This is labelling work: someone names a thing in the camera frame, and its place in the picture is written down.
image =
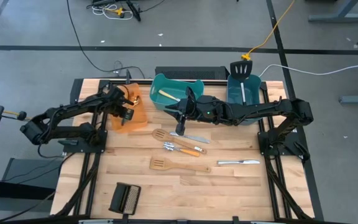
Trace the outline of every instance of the dark teal bin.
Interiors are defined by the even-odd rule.
[[[197,80],[194,83],[183,82],[177,80],[170,80],[165,78],[165,75],[158,74],[152,83],[150,88],[150,99],[153,101],[154,106],[158,110],[168,110],[165,108],[167,105],[172,105],[177,103],[177,101],[170,99],[166,96],[158,93],[159,90],[168,93],[169,95],[174,96],[178,99],[187,98],[186,88],[190,87],[198,99],[204,93],[204,83],[201,80]]]
[[[259,88],[262,83],[261,79],[256,75],[250,75],[244,81],[244,91],[246,94],[246,105],[259,104]],[[231,75],[227,78],[226,101],[228,103],[242,104],[242,93],[240,82],[233,79]],[[240,125],[250,125],[260,118],[252,118],[244,120]]]

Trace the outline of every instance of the gray floor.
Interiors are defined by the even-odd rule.
[[[71,11],[83,45],[253,47],[272,26],[265,1],[166,0],[137,21],[111,21],[95,16],[88,0],[71,0]],[[158,0],[139,1],[143,8]],[[290,0],[273,0],[281,15]],[[280,25],[286,49],[358,50],[357,24],[309,24],[309,14],[333,12],[342,1],[297,1]],[[0,17],[0,45],[76,46],[65,1],[10,0]],[[272,38],[265,48],[275,48]],[[115,60],[138,66],[147,77],[156,66],[217,66],[239,60],[234,52],[88,52],[104,69]],[[252,73],[260,74],[277,54],[252,54]],[[358,56],[287,55],[291,67],[328,72],[358,64]],[[132,75],[140,78],[137,70]],[[0,51],[0,105],[11,111],[39,114],[48,107],[68,103],[74,78],[106,77],[78,51]],[[329,76],[291,72],[297,97],[309,101],[314,122],[305,128],[325,220],[358,223],[358,105],[341,106],[341,95],[358,94],[358,69]],[[281,68],[271,68],[264,80],[283,80]],[[10,157],[35,159],[36,148],[19,132],[20,123],[0,123],[0,178]],[[51,143],[48,155],[61,153]],[[39,217],[33,213],[27,217]]]

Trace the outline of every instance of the knife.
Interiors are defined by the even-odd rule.
[[[260,162],[253,159],[246,159],[243,161],[218,161],[218,165],[225,165],[225,164],[260,164]]]
[[[177,134],[174,131],[170,131],[169,132],[170,135],[172,136],[178,136],[178,137],[184,137],[184,138],[188,138],[194,141],[199,141],[199,142],[203,142],[203,143],[210,143],[210,141],[208,139],[205,139],[203,137],[198,137],[198,136],[188,136],[188,135],[184,135],[184,136],[180,136],[179,134]]]

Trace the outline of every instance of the wooden spatula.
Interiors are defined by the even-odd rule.
[[[211,172],[211,168],[202,165],[188,165],[188,164],[179,164],[176,162],[172,162],[167,158],[158,158],[152,157],[150,161],[150,169],[156,170],[167,170],[172,168],[180,168],[180,169],[189,169],[194,171],[202,171],[202,172]]]
[[[171,141],[171,142],[175,142],[178,144],[181,144],[182,146],[186,146],[189,149],[193,149],[196,151],[199,151],[200,153],[206,154],[206,150],[202,149],[198,146],[193,145],[192,143],[188,143],[185,141],[182,141],[172,135],[169,134],[168,131],[163,130],[163,129],[156,129],[153,131],[152,133],[153,137],[159,141]]]

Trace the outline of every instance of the wooden table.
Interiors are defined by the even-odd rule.
[[[83,80],[80,101],[97,92],[98,79]],[[175,130],[177,122],[163,111],[155,109],[149,98],[150,85],[140,85],[142,100],[148,116],[148,125],[129,134],[108,132],[106,151],[102,154],[93,200],[92,218],[122,218],[121,214],[108,210],[117,182],[140,185],[136,214],[130,219],[158,220],[273,220],[272,204],[267,182],[264,157],[260,155],[257,133],[258,123],[249,126],[229,127],[207,123],[186,122],[186,134],[210,139],[210,144],[195,143],[208,150],[206,155],[193,157],[181,152],[162,149],[162,142],[151,133],[156,128]],[[267,82],[270,101],[285,98],[282,82]],[[226,99],[226,87],[206,85],[205,95]],[[92,114],[74,118],[73,125],[91,120]],[[278,126],[285,118],[276,116]],[[167,157],[175,162],[204,164],[211,173],[192,170],[151,170],[152,156]],[[58,212],[73,195],[78,186],[83,154],[75,154],[67,160],[60,174],[51,214]],[[282,156],[287,189],[305,213],[313,217],[313,208],[306,184],[305,172],[299,158]],[[259,165],[218,166],[219,159],[257,159]],[[283,203],[277,190],[281,217]],[[81,212],[85,210],[87,190],[84,193]]]

